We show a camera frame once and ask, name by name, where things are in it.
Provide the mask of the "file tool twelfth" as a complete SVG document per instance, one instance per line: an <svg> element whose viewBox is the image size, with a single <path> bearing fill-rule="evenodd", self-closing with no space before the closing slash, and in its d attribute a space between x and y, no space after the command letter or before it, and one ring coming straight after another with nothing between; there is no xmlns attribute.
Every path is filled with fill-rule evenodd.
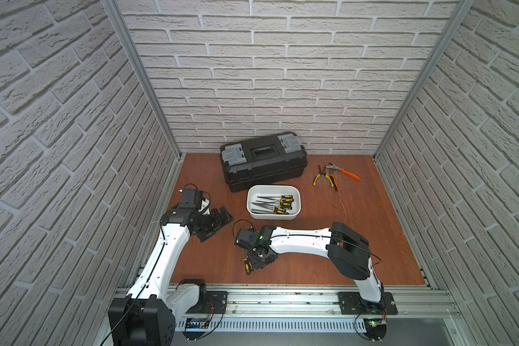
<svg viewBox="0 0 519 346"><path fill-rule="evenodd" d="M256 209L252 209L251 210L252 213L256 213L256 214L262 214L262 215L275 215L276 213L273 212L273 211L267 211L267 210L256 210Z"/></svg>

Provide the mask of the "file tool eleventh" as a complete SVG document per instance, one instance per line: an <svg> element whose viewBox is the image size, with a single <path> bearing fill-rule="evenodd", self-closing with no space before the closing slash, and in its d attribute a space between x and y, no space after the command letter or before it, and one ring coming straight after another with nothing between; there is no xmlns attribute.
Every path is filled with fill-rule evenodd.
<svg viewBox="0 0 519 346"><path fill-rule="evenodd" d="M279 208L275 205L269 205L269 204L261 204L261 203L252 203L253 208L256 210L267 210L267 211L273 211L276 213L276 215L288 215L289 210L286 208Z"/></svg>

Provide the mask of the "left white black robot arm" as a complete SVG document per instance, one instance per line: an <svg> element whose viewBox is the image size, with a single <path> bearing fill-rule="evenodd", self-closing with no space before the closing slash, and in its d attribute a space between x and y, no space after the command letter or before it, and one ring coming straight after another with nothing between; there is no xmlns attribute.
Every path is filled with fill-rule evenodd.
<svg viewBox="0 0 519 346"><path fill-rule="evenodd" d="M177 323L188 312L205 313L209 326L217 312L226 309L226 294L208 294L203 279L184 279L169 292L178 259L192 236L204 242L230 224L225 207L210 207L210 194L188 184L177 203L159 221L159 235L146 265L123 298L114 298L108 309L114 345L170 345Z"/></svg>

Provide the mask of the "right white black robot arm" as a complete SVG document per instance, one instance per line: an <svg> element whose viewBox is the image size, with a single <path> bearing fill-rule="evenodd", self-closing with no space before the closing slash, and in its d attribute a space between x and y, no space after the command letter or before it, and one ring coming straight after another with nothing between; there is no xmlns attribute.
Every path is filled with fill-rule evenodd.
<svg viewBox="0 0 519 346"><path fill-rule="evenodd" d="M235 245L246 254L247 272L271 264L279 255L298 253L329 259L340 274L354 280L360 299L372 304L382 304L383 284L373 268L375 255L367 239L344 223L317 230L293 230L279 226L240 229Z"/></svg>

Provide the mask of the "white plastic storage box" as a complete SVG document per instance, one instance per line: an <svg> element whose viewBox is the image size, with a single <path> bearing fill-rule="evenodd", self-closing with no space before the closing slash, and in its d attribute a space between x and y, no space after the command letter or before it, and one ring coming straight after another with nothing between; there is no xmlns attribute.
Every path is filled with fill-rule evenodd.
<svg viewBox="0 0 519 346"><path fill-rule="evenodd" d="M256 214L252 213L251 209L253 208L252 203L255 203L256 200L261 199L257 198L258 195L292 195L294 197L294 203L292 208L287 208L289 210L288 215ZM291 185L255 185L249 189L247 194L247 210L252 218L258 220L294 220L301 213L301 194L296 187Z"/></svg>

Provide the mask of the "left control circuit board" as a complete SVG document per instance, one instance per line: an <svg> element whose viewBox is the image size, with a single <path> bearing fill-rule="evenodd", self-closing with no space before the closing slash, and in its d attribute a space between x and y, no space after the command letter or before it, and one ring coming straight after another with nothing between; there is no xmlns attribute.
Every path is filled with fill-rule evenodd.
<svg viewBox="0 0 519 346"><path fill-rule="evenodd" d="M211 321L207 318L187 318L183 327L183 335L188 340L198 340L210 330Z"/></svg>

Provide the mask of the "control circuit board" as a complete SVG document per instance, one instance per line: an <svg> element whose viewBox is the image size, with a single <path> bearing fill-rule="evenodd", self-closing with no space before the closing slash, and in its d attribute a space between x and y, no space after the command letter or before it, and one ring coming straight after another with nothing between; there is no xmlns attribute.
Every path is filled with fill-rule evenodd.
<svg viewBox="0 0 519 346"><path fill-rule="evenodd" d="M187 318L183 327L183 335L188 340L198 340L210 330L211 321L207 318Z"/></svg>
<svg viewBox="0 0 519 346"><path fill-rule="evenodd" d="M363 320L365 332L364 337L371 341L382 341L387 333L386 321L382 319L365 319Z"/></svg>

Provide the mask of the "black plastic toolbox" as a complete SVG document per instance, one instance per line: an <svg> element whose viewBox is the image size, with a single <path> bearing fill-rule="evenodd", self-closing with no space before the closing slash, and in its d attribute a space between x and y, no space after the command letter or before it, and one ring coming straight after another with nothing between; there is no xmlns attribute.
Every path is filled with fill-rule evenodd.
<svg viewBox="0 0 519 346"><path fill-rule="evenodd" d="M232 193L301 177L308 165L306 149L294 132L224 144L220 158Z"/></svg>

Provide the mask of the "right control circuit board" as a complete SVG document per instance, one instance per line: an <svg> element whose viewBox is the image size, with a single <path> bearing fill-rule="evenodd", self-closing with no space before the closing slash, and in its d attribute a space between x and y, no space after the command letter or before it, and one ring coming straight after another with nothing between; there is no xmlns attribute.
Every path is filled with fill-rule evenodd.
<svg viewBox="0 0 519 346"><path fill-rule="evenodd" d="M371 341L382 341L387 333L386 321L382 319L365 319L363 320L365 332L364 337Z"/></svg>

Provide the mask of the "aluminium front rail frame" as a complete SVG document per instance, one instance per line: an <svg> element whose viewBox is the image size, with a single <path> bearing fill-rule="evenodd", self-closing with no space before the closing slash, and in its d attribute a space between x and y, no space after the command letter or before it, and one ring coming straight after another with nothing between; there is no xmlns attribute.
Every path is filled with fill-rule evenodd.
<svg viewBox="0 0 519 346"><path fill-rule="evenodd" d="M216 308L214 317L230 318L320 318L345 317L340 293L356 292L353 285L208 285L209 291L226 291L225 309ZM350 318L387 319L460 319L461 312L448 291L432 290L426 286L386 285L393 295L384 314L360 314L354 310Z"/></svg>

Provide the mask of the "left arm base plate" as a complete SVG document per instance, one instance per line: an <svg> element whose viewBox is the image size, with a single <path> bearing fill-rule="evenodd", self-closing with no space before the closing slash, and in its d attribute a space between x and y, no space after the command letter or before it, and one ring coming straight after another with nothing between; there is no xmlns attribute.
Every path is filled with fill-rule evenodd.
<svg viewBox="0 0 519 346"><path fill-rule="evenodd" d="M210 314L215 316L226 312L227 291L207 291L199 298L199 302L187 311L187 314Z"/></svg>

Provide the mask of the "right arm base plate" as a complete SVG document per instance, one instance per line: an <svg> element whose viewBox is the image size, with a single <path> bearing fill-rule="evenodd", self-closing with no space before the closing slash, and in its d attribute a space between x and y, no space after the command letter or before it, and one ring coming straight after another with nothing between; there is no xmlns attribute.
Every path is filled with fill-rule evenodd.
<svg viewBox="0 0 519 346"><path fill-rule="evenodd" d="M342 315L397 315L398 310L393 295L383 292L379 303L366 301L359 292L339 292L337 294Z"/></svg>

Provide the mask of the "yellow handled pliers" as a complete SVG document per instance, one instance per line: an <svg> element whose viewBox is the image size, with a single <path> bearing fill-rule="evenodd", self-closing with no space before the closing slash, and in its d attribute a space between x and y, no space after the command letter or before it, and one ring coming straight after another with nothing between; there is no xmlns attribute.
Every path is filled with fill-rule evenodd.
<svg viewBox="0 0 519 346"><path fill-rule="evenodd" d="M317 175L315 176L314 178L314 181L313 181L313 186L316 186L318 181L324 177L326 180L328 180L330 182L330 186L331 187L335 187L334 185L334 182L333 182L333 179L327 174L326 172L326 169L325 168L321 168L321 166L319 165L318 166L318 173Z"/></svg>

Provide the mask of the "orange handled pliers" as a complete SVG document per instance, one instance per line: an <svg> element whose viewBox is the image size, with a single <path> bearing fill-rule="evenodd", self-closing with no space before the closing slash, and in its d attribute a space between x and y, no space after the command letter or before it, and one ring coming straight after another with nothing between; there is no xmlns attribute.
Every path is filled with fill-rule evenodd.
<svg viewBox="0 0 519 346"><path fill-rule="evenodd" d="M357 180L357 181L360 181L360 177L357 176L356 174L353 174L349 171L347 171L346 169L343 169L341 167L338 167L336 164L333 164L330 162L329 165L327 165L325 167L326 169L328 169L330 171L330 180L332 181L332 184L334 186L334 189L338 192L340 190L339 188L339 185L338 185L338 182L337 182L337 177L336 177L336 174L335 172L336 171L339 171L341 172L342 174L348 176L348 177L351 177L353 178L354 180Z"/></svg>

